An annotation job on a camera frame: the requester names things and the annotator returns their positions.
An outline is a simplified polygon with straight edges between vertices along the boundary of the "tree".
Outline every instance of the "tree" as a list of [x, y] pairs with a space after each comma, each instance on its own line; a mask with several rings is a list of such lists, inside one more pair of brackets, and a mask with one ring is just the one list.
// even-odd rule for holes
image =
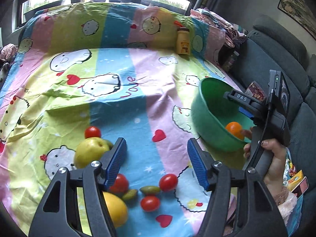
[[48, 1], [48, 0], [34, 3], [32, 6], [26, 6], [24, 12], [31, 11], [32, 9], [38, 8], [38, 7], [43, 6], [45, 4], [48, 4], [48, 3], [50, 3], [50, 1]]
[[183, 4], [182, 3], [170, 2], [169, 0], [154, 0], [154, 1], [162, 2], [162, 3], [165, 3], [165, 4], [169, 4], [169, 5], [175, 6], [177, 8], [183, 9]]

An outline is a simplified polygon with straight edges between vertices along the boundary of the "metal screw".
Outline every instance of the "metal screw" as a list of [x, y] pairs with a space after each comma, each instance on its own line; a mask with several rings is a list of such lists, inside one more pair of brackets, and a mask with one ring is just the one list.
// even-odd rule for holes
[[100, 166], [100, 161], [92, 161], [91, 166], [93, 166], [93, 167]]
[[223, 163], [221, 163], [220, 161], [214, 161], [214, 166], [215, 167], [221, 167]]
[[60, 169], [58, 169], [58, 172], [61, 173], [61, 174], [65, 173], [66, 171], [67, 170], [66, 170], [65, 167], [61, 167]]
[[248, 173], [254, 174], [256, 170], [253, 167], [248, 168]]

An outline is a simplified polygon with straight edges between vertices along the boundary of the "green bowl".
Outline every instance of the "green bowl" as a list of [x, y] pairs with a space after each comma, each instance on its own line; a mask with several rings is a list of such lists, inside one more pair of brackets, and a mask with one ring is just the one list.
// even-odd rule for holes
[[239, 106], [225, 99], [224, 93], [233, 88], [216, 78], [204, 78], [199, 92], [191, 105], [192, 122], [196, 131], [212, 148], [223, 152], [233, 152], [243, 148], [245, 141], [233, 136], [225, 129], [230, 122], [238, 122], [243, 129], [254, 124], [251, 119], [239, 112]]

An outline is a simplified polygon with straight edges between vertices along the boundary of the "yellow pear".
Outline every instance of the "yellow pear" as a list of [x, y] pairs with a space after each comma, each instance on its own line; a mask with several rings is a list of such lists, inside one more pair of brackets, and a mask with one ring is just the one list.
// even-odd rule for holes
[[76, 149], [74, 164], [76, 168], [84, 168], [92, 161], [99, 160], [102, 155], [109, 151], [113, 144], [99, 137], [91, 137], [83, 140]]
[[103, 196], [114, 227], [125, 224], [128, 219], [128, 210], [124, 201], [109, 192], [103, 192]]

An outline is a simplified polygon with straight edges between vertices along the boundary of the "colorful bed sheet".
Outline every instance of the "colorful bed sheet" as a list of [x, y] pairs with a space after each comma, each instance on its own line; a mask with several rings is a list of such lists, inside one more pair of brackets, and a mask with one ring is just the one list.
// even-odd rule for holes
[[[173, 52], [175, 20], [190, 29], [189, 57]], [[126, 139], [120, 172], [130, 188], [157, 185], [166, 173], [179, 178], [174, 192], [161, 195], [159, 210], [129, 207], [118, 235], [194, 236], [211, 194], [198, 184], [186, 151], [187, 140], [199, 137], [190, 107], [205, 77], [237, 88], [214, 65], [224, 37], [157, 7], [78, 3], [39, 11], [0, 92], [0, 197], [20, 228], [28, 233], [56, 171], [75, 169], [75, 149], [94, 125], [104, 139]], [[89, 234], [82, 191], [79, 210]]]

